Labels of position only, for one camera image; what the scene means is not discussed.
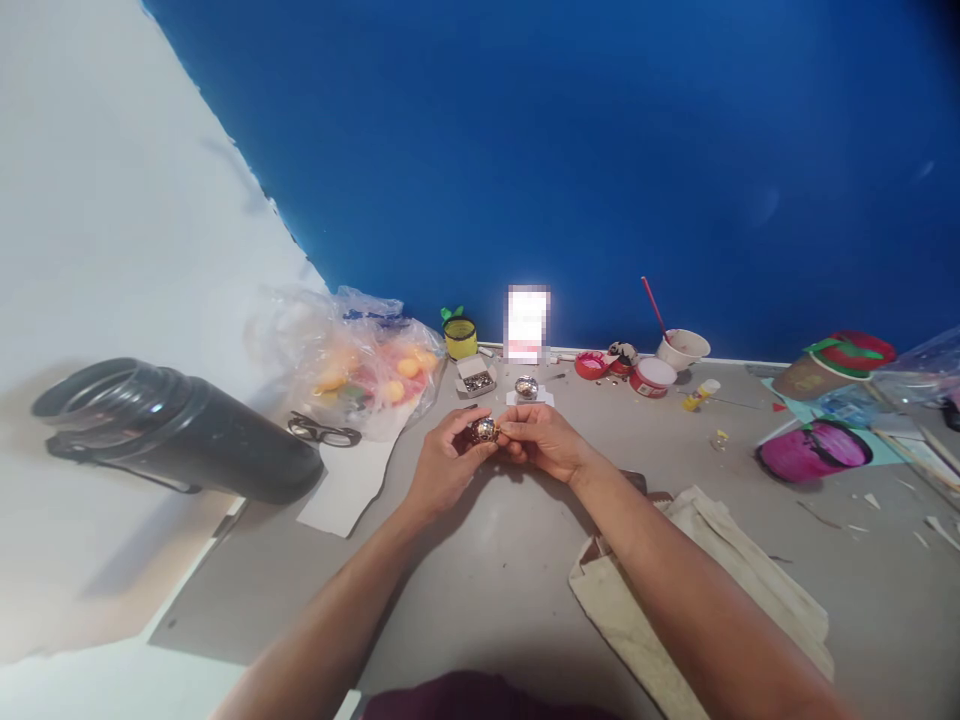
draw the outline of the person's left hand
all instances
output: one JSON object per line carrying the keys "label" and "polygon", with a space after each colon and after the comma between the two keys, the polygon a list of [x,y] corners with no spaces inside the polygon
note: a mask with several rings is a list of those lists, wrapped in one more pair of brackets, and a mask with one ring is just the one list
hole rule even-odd
{"label": "person's left hand", "polygon": [[494,442],[471,445],[467,425],[486,417],[490,408],[454,410],[427,433],[410,491],[403,501],[414,516],[431,522],[452,508],[480,464],[497,451]]}

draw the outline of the red stick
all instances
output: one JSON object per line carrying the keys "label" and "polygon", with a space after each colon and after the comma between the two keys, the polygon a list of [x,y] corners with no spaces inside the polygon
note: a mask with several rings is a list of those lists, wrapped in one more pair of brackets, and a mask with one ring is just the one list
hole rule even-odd
{"label": "red stick", "polygon": [[650,289],[650,283],[647,282],[647,276],[644,275],[642,278],[643,286],[647,289],[647,297],[650,298],[650,304],[653,305],[653,311],[657,314],[657,320],[660,321],[660,332],[663,333],[663,339],[667,341],[667,345],[670,344],[670,338],[667,337],[667,326],[663,324],[663,318],[660,317],[660,310],[657,308],[657,301],[653,299],[653,290]]}

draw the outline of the hand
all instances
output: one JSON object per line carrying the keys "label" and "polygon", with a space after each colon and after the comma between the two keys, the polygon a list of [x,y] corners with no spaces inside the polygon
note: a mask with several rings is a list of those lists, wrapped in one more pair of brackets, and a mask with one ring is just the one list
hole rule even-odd
{"label": "hand", "polygon": [[496,443],[471,446],[467,438],[467,425],[489,414],[490,408],[454,410],[427,433],[402,507],[429,523],[457,503],[473,473],[497,451]]}
{"label": "hand", "polygon": [[512,406],[497,421],[500,437],[513,462],[532,462],[563,483],[573,483],[588,463],[602,456],[549,405]]}

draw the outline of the clear plastic bag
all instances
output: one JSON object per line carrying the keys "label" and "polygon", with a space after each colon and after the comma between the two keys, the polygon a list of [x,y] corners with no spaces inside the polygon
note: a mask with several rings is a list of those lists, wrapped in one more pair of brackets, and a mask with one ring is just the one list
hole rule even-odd
{"label": "clear plastic bag", "polygon": [[335,295],[269,289],[247,346],[271,377],[286,378],[289,409],[386,440],[436,401],[445,352],[436,331],[402,313],[399,300],[346,286]]}
{"label": "clear plastic bag", "polygon": [[875,371],[873,386],[894,405],[933,402],[956,392],[960,388],[960,326]]}

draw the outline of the metal ball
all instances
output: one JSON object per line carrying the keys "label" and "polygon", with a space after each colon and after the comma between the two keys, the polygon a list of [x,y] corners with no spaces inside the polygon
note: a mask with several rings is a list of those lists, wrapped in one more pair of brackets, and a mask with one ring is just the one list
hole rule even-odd
{"label": "metal ball", "polygon": [[540,391],[540,385],[536,379],[530,375],[521,375],[517,378],[517,382],[514,383],[513,389],[516,390],[517,395],[524,400],[533,400]]}
{"label": "metal ball", "polygon": [[470,426],[470,440],[473,443],[496,442],[500,437],[500,427],[493,418],[480,418]]}

